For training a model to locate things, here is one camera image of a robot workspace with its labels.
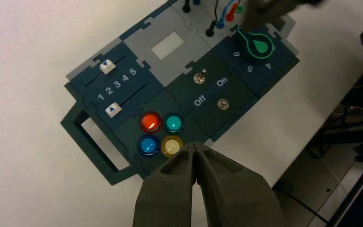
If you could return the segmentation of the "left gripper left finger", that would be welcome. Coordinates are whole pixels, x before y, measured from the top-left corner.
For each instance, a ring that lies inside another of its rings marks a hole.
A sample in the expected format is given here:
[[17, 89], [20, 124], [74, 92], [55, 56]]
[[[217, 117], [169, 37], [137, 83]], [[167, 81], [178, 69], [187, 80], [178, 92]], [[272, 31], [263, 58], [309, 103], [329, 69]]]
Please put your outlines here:
[[194, 174], [193, 143], [144, 179], [134, 210], [135, 227], [191, 226]]

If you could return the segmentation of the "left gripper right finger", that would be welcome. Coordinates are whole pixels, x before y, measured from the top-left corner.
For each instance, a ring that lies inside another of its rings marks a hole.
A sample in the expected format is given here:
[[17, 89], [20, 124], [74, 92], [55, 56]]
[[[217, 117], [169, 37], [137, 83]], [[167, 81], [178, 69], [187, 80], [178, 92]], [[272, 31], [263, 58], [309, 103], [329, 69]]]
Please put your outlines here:
[[196, 179], [209, 227], [283, 227], [280, 203], [265, 178], [196, 144]]

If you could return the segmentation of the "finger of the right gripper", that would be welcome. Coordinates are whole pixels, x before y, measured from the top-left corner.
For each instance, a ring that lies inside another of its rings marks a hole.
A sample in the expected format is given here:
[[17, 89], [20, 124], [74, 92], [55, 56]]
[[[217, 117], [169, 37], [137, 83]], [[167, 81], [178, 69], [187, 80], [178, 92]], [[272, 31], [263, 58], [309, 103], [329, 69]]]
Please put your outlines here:
[[[297, 7], [297, 5], [298, 5], [297, 0], [273, 0], [272, 6], [270, 7], [270, 14], [275, 15], [276, 16], [275, 19], [277, 19], [287, 14], [288, 12], [294, 10]], [[247, 22], [247, 28], [258, 28], [269, 22]]]
[[269, 22], [276, 18], [270, 14], [272, 0], [249, 0], [246, 5], [244, 22]]

